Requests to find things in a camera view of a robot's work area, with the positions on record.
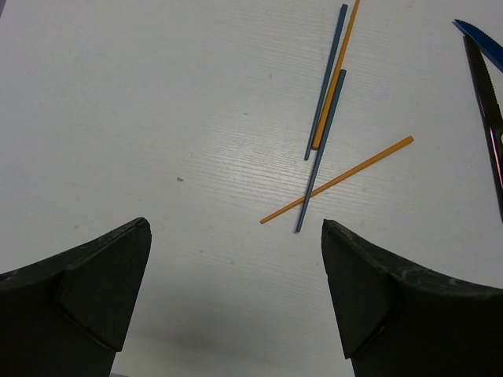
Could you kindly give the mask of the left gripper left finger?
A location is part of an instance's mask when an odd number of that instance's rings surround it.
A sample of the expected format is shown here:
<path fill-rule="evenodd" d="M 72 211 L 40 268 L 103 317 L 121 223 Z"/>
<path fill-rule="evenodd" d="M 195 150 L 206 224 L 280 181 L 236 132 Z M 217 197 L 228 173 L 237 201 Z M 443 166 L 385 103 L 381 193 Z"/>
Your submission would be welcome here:
<path fill-rule="evenodd" d="M 95 240 L 1 275 L 3 376 L 108 376 L 149 260 L 135 218 Z"/>

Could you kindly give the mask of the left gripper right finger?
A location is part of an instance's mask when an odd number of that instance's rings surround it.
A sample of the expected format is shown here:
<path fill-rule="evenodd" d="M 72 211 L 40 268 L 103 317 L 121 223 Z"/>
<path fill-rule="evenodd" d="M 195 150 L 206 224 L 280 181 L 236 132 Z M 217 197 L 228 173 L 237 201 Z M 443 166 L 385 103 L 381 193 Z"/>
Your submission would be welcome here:
<path fill-rule="evenodd" d="M 501 375 L 501 289 L 418 265 L 333 220 L 321 252 L 357 376 Z"/>

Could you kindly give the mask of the blue knife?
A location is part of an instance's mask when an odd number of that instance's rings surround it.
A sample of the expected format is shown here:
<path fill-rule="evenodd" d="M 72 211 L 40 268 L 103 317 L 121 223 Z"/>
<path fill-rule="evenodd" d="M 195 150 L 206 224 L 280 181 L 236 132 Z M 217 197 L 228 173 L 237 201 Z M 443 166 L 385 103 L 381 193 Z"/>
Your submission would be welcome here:
<path fill-rule="evenodd" d="M 464 20 L 455 19 L 456 26 L 468 37 L 470 37 L 487 58 L 500 70 L 503 69 L 503 48 L 498 42 L 487 33 L 480 30 L 473 24 Z"/>

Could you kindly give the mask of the black knife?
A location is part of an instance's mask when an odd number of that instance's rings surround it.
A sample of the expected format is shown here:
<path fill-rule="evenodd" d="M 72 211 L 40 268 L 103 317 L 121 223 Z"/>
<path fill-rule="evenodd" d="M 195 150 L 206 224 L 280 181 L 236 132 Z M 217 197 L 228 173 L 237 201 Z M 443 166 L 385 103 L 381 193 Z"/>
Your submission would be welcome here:
<path fill-rule="evenodd" d="M 464 36 L 464 47 L 486 137 L 494 184 L 502 216 L 502 115 L 486 63 L 475 41 Z"/>

